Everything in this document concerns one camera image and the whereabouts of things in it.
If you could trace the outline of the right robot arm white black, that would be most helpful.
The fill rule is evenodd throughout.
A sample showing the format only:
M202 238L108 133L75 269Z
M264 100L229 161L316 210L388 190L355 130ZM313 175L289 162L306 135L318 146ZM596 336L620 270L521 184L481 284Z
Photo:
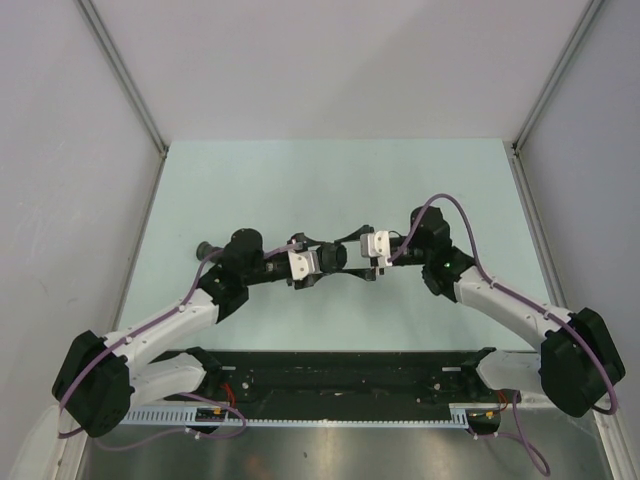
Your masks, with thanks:
M590 410L611 415L615 386L626 375L624 363L600 314L543 303L500 282L476 254L455 246L450 226L437 207L415 209L406 236L365 225L346 241L357 242L376 269L420 266L435 296L476 310L507 328L531 352L490 348L461 376L463 393L484 401L496 390L530 392L548 398L562 412L581 417ZM608 408L599 406L607 397Z

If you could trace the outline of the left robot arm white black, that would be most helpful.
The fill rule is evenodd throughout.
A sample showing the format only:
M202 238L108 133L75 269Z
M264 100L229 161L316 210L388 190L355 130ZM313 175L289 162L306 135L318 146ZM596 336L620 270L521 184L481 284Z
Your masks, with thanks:
M281 280L306 285L324 274L323 256L335 247L299 233L265 251L262 235L249 228L234 232L223 247L201 243L200 264L181 299L133 326L104 335L87 330L72 341L52 394L78 426L60 438L102 437L133 408L167 396L214 397L221 387L221 367L214 357L199 347L169 360L160 355L234 314L248 301L252 285Z

